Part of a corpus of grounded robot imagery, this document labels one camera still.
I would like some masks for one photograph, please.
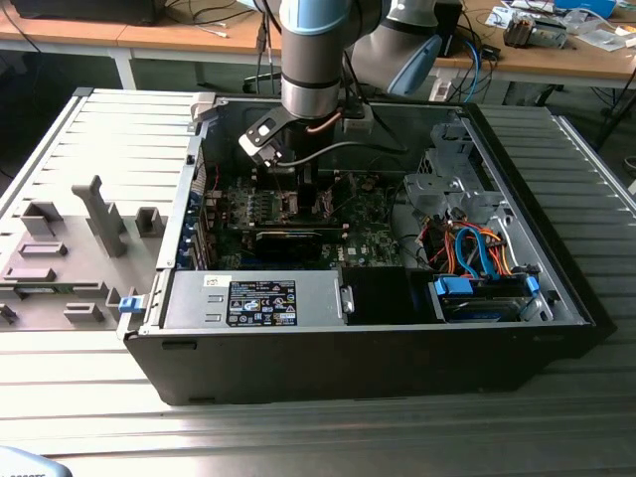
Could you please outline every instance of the black side panel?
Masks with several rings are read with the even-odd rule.
[[[162,400],[189,404],[511,391],[592,338],[589,328],[546,327],[201,335],[189,346],[135,335],[125,344]]]

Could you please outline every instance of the blue latch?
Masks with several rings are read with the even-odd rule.
[[[539,293],[539,283],[533,276],[529,276],[526,278],[526,286],[528,286],[528,289],[533,294],[533,296],[536,296]]]
[[[119,300],[119,312],[120,313],[145,313],[146,303],[143,295],[126,296]]]
[[[435,291],[443,295],[472,295],[473,286],[465,276],[440,276],[435,280]]]

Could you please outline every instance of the floor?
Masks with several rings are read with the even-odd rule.
[[[110,59],[36,54],[23,58],[27,66],[25,74],[16,75],[9,69],[0,76],[0,192],[10,184],[10,177],[19,172],[77,86],[120,87]],[[193,65],[185,62],[137,61],[134,72],[142,89],[200,89]],[[249,66],[224,65],[222,69],[217,65],[204,66],[206,81],[224,92],[240,92],[242,78],[252,74]],[[430,83],[422,87],[419,97],[427,97]],[[507,87],[506,83],[494,81],[488,88],[488,96],[477,100],[501,101]],[[601,109],[606,105],[590,88],[568,86],[554,92],[547,107],[567,117],[586,140],[593,141],[604,121]],[[636,117],[624,121],[600,151],[601,157],[626,185],[632,179],[622,162],[625,156],[636,152],[634,130]]]

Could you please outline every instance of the electronic equipment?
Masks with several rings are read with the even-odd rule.
[[[550,18],[536,19],[514,13],[504,31],[504,43],[513,48],[563,48],[566,41],[565,26]]]
[[[166,0],[11,0],[24,18],[52,18],[152,25]]]
[[[462,8],[461,0],[437,0],[435,3],[437,35],[441,38],[439,55],[443,58],[448,58],[455,53],[451,49]]]
[[[162,400],[511,390],[612,332],[476,107],[372,104],[410,153],[321,159],[303,209],[293,168],[236,148],[250,116],[279,103],[204,103],[197,140],[216,166],[202,191],[184,164],[152,288],[119,308],[118,334]],[[179,260],[198,204],[203,267]]]

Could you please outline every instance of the white sticker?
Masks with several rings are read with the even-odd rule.
[[[203,286],[230,287],[231,275],[206,275],[203,277]]]

